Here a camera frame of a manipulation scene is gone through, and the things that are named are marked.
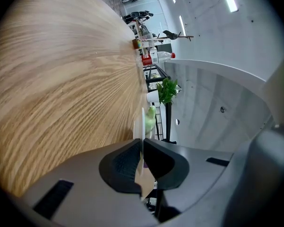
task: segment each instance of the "potted plant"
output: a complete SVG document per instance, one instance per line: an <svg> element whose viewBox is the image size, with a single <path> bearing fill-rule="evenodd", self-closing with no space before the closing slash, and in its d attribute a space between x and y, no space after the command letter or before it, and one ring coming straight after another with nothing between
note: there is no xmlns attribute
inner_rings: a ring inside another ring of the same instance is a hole
<svg viewBox="0 0 284 227"><path fill-rule="evenodd" d="M162 84L157 83L157 90L159 94L159 102L164 105L167 103L172 103L172 97L177 95L176 86L178 81L169 80L169 78L165 78Z"/></svg>

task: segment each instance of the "black metal shelf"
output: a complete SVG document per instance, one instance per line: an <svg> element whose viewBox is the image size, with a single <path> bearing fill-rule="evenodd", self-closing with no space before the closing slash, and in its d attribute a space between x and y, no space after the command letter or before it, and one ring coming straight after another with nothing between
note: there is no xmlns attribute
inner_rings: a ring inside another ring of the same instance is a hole
<svg viewBox="0 0 284 227"><path fill-rule="evenodd" d="M156 64L152 64L149 66L144 66L143 71L150 71L149 76L146 76L146 85L148 92L155 91L157 89L150 89L150 83L152 82L160 82L163 81L165 78L169 78L165 71L163 71L160 67L158 67ZM158 73L160 74L159 78L148 78L151 76L151 70L158 70ZM170 126L171 126L171 103L165 104L166 108L166 141L170 141ZM164 139L163 135L163 127L162 127L162 117L161 117L161 110L160 107L156 107L156 129L157 129L157 137L159 140Z"/></svg>

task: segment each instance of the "wooden table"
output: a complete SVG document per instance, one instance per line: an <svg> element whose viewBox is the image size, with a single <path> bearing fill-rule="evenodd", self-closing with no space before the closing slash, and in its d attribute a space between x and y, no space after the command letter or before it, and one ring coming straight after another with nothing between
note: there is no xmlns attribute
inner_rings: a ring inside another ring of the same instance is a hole
<svg viewBox="0 0 284 227"><path fill-rule="evenodd" d="M101 0L17 0L0 24L0 184L20 196L147 107L134 35Z"/></svg>

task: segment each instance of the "white bottle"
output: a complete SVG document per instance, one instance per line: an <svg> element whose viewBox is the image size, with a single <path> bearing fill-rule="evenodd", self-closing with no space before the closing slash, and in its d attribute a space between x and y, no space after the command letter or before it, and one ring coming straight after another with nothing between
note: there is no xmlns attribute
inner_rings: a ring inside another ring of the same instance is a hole
<svg viewBox="0 0 284 227"><path fill-rule="evenodd" d="M175 53L169 53L166 51L158 51L157 55L158 55L158 63L166 62L176 57Z"/></svg>

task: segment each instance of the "gray plastic part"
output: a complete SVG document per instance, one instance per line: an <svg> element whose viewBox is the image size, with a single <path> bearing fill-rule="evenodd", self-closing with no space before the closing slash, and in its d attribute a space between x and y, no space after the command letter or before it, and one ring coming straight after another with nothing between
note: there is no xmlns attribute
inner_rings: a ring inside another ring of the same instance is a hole
<svg viewBox="0 0 284 227"><path fill-rule="evenodd" d="M205 195L178 217L164 222L163 227L223 226L224 213L244 169L250 141L240 145L225 171Z"/></svg>
<svg viewBox="0 0 284 227"><path fill-rule="evenodd" d="M267 214L261 211L265 211L263 210L265 206L266 211L273 208L275 210L272 212L276 214L276 209L280 210L283 206L273 199L284 200L282 194L284 194L283 126L274 131L261 132L251 142L244 172L225 212L224 226L248 224L257 214L268 219Z"/></svg>
<svg viewBox="0 0 284 227"><path fill-rule="evenodd" d="M169 144L159 140L150 140L182 155L189 163L189 173L184 182L175 189L165 190L164 196L168 206L183 212L197 202L217 181L224 166L206 162L210 157L230 161L232 153L201 150Z"/></svg>
<svg viewBox="0 0 284 227"><path fill-rule="evenodd" d="M119 193L99 174L99 163L108 153L132 140L78 154L33 184L22 200L33 207L60 179L74 185L51 221L67 227L154 226L157 219L140 201L138 194Z"/></svg>
<svg viewBox="0 0 284 227"><path fill-rule="evenodd" d="M20 213L33 225L33 226L42 226L42 227L62 227L57 223L49 221L44 218L37 212L35 212L31 207L25 204L18 197L8 194L8 198L12 202L12 204L20 211Z"/></svg>

